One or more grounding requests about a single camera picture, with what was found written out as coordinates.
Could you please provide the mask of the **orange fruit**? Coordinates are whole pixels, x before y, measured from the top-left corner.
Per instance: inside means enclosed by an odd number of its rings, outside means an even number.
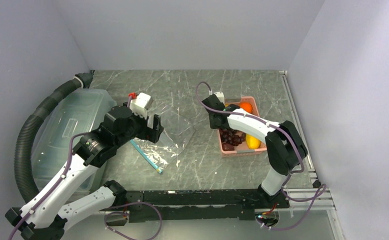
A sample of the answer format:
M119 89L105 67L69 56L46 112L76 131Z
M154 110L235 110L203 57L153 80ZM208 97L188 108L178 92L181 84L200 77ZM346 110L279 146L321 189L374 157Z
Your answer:
M241 102L239 107L249 114L253 112L253 106L249 102Z

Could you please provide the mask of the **clear zip top bag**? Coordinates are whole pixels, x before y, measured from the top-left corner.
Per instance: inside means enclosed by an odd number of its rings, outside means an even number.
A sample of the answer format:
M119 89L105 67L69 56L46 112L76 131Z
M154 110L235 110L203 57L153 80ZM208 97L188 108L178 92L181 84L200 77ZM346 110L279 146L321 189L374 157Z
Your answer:
M170 105L158 108L155 112L160 115L164 127L158 142L135 138L130 143L158 174L162 174L187 147L195 130L192 123Z

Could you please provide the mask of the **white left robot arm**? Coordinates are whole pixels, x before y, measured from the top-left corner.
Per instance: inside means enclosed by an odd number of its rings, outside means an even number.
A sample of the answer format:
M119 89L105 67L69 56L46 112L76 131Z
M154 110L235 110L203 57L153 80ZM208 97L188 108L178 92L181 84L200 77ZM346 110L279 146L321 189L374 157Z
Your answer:
M7 211L5 216L13 231L20 232L25 240L58 240L94 212L122 209L128 204L127 191L114 180L74 202L69 202L69 198L121 146L134 138L156 143L163 131L157 114L147 116L145 109L113 107L97 129L79 134L78 143L69 144L65 164L40 193L23 207Z

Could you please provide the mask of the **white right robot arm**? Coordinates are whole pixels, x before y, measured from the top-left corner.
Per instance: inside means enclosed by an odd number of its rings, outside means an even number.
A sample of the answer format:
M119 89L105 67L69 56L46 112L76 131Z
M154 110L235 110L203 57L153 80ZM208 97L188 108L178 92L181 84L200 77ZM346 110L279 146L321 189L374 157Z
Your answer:
M270 170L259 185L258 202L265 208L277 202L278 194L296 166L305 169L308 149L291 121L265 120L235 104L225 106L216 94L199 102L208 112L211 129L232 129L250 135L266 145Z

